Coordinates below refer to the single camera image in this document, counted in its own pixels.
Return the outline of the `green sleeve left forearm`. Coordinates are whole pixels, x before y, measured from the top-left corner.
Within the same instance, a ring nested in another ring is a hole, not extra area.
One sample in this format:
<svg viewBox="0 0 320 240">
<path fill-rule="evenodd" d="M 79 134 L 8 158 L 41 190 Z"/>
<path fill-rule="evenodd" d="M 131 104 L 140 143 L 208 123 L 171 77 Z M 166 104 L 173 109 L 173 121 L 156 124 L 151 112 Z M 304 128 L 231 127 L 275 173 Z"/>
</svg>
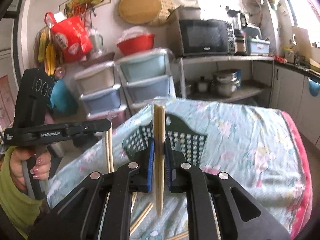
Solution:
<svg viewBox="0 0 320 240">
<path fill-rule="evenodd" d="M 40 214 L 42 200 L 34 200 L 20 191 L 14 184 L 10 173 L 10 159 L 14 147 L 7 150 L 1 165 L 1 208 L 17 231 L 17 236 L 10 233 L 13 239 L 27 239 L 31 227 Z"/>
</svg>

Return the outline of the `left hand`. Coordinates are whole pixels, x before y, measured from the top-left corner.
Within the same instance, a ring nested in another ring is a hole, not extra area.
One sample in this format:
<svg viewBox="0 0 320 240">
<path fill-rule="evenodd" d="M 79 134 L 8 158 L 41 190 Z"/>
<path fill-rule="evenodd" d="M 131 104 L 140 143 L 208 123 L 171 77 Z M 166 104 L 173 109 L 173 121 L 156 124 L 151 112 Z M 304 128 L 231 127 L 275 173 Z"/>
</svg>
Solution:
<svg viewBox="0 0 320 240">
<path fill-rule="evenodd" d="M 39 156 L 29 148 L 16 147 L 10 157 L 10 175 L 15 186 L 27 192 L 29 176 L 35 180 L 47 180 L 52 166 L 51 154 L 48 150 Z"/>
</svg>

